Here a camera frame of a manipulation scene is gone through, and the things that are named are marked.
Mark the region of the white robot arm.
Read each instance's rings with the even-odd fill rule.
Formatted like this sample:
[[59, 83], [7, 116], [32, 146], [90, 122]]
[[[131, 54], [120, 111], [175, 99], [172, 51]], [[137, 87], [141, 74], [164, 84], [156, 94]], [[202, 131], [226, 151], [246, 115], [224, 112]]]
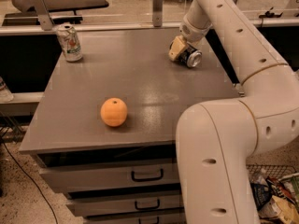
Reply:
[[260, 224], [246, 158], [299, 133], [299, 85], [283, 57], [235, 0], [193, 0], [171, 60], [215, 30], [244, 96], [192, 105], [178, 120], [176, 150], [187, 224]]

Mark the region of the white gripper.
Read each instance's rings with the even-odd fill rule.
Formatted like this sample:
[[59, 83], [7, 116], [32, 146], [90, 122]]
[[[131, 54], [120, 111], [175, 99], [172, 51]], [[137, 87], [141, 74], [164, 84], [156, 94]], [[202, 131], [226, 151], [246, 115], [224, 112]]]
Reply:
[[187, 42], [195, 43], [200, 41], [210, 28], [211, 22], [207, 18], [204, 18], [200, 25], [194, 25], [188, 20], [187, 16], [184, 16], [183, 21], [179, 26], [181, 35], [174, 38], [168, 52], [170, 60], [175, 61], [188, 47]]

